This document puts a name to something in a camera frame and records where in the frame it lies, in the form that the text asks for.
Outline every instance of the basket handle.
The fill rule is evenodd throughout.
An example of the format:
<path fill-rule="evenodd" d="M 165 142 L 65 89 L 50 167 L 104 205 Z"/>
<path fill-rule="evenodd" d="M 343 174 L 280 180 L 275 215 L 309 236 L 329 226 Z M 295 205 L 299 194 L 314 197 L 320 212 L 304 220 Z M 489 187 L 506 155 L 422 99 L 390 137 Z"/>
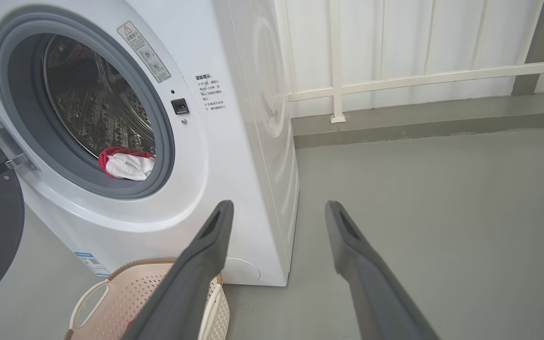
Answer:
<path fill-rule="evenodd" d="M 77 304 L 75 305 L 75 308 L 73 309 L 73 313 L 71 314 L 71 324 L 69 326 L 69 329 L 72 329 L 73 331 L 77 331 L 78 329 L 80 329 L 81 327 L 84 327 L 85 323 L 88 322 L 89 318 L 91 318 L 91 315 L 95 312 L 95 310 L 98 308 L 98 306 L 100 305 L 100 303 L 102 303 L 102 300 L 104 300 L 104 297 L 106 296 L 106 294 L 108 294 L 108 290 L 110 289 L 108 287 L 108 285 L 110 284 L 110 280 L 103 280 L 101 282 L 98 282 L 97 284 L 94 284 L 92 286 L 92 288 L 88 289 L 87 292 L 85 292 L 81 299 L 79 299 L 79 301 L 77 301 Z M 81 311 L 81 309 L 84 307 L 85 305 L 85 301 L 87 301 L 87 299 L 89 299 L 89 297 L 100 287 L 102 286 L 106 286 L 106 291 L 104 292 L 104 294 L 102 295 L 102 297 L 100 298 L 100 300 L 98 301 L 97 304 L 95 304 L 95 306 L 93 306 L 94 308 L 91 310 L 91 312 L 89 312 L 89 315 L 87 316 L 87 318 L 85 318 L 84 322 L 81 323 L 81 325 L 77 325 L 77 318 L 79 316 L 79 312 Z"/>
<path fill-rule="evenodd" d="M 207 307 L 205 307 L 205 312 L 203 313 L 203 320 L 201 321 L 201 328 L 198 331 L 197 340 L 203 340 L 203 337 L 205 336 L 205 328 L 207 328 L 207 323 L 209 323 L 209 317 L 211 316 L 211 311 L 213 309 L 213 306 L 215 306 L 215 302 L 218 299 L 218 295 L 220 295 L 221 291 L 222 291 L 222 285 L 217 284 L 215 286 L 215 289 L 213 289 L 213 293 L 211 294 L 211 297 L 209 297 L 209 301 L 207 301 Z"/>

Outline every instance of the warning sticker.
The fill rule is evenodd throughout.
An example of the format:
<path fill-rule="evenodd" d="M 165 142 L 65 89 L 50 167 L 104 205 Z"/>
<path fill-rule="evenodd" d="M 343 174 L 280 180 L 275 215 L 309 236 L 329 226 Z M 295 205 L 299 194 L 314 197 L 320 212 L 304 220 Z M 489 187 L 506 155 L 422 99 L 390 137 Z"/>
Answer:
<path fill-rule="evenodd" d="M 216 77 L 212 77 L 209 73 L 197 75 L 195 78 L 201 94 L 201 99 L 203 99 L 203 105 L 205 105 L 205 110 L 224 110 L 226 105 L 224 103 L 224 95 L 222 94 L 220 81 L 216 79 Z"/>
<path fill-rule="evenodd" d="M 110 276 L 110 272 L 101 265 L 98 260 L 90 253 L 75 253 L 77 257 L 88 266 L 95 275 L 98 276 Z"/>
<path fill-rule="evenodd" d="M 144 39 L 142 34 L 136 30 L 134 24 L 127 21 L 125 25 L 119 27 L 117 30 L 119 34 L 129 43 L 131 48 L 136 51 L 140 56 L 140 59 L 148 66 L 153 76 L 157 79 L 157 82 L 162 82 L 165 79 L 171 78 L 171 75 L 167 71 L 165 65 L 154 52 L 153 48 L 149 45 L 148 41 Z"/>

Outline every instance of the washing machine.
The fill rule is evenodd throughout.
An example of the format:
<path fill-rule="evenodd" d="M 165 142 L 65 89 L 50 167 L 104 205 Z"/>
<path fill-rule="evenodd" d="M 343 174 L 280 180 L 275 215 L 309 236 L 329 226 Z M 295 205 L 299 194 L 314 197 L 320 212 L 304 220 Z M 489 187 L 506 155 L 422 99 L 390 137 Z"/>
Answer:
<path fill-rule="evenodd" d="M 96 275 L 178 256 L 232 200 L 224 282 L 285 286 L 299 178 L 280 52 L 273 0 L 0 0 L 2 166 Z M 147 179 L 107 176 L 109 146 L 155 154 Z"/>

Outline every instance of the gray floor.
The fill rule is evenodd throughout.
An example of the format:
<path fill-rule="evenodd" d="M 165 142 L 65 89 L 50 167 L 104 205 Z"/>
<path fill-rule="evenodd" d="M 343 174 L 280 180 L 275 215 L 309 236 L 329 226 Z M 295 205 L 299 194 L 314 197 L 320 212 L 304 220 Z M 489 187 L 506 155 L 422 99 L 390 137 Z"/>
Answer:
<path fill-rule="evenodd" d="M 286 288 L 226 285 L 228 340 L 360 338 L 324 226 L 342 202 L 441 338 L 544 339 L 544 131 L 300 149 Z M 0 340 L 60 339 L 99 281 L 30 211 Z"/>

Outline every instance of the metal hinge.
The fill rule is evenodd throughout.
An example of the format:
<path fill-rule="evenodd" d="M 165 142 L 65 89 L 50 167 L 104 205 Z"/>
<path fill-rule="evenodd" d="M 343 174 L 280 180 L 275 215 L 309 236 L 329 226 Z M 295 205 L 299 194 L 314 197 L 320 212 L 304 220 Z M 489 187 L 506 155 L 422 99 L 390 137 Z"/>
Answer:
<path fill-rule="evenodd" d="M 35 165 L 31 157 L 26 153 L 24 148 L 13 138 L 6 128 L 6 124 L 0 119 L 0 139 L 3 144 L 13 153 L 15 156 L 11 157 L 8 161 L 2 163 L 7 169 L 15 169 L 18 166 L 24 164 L 30 170 L 39 170 Z"/>

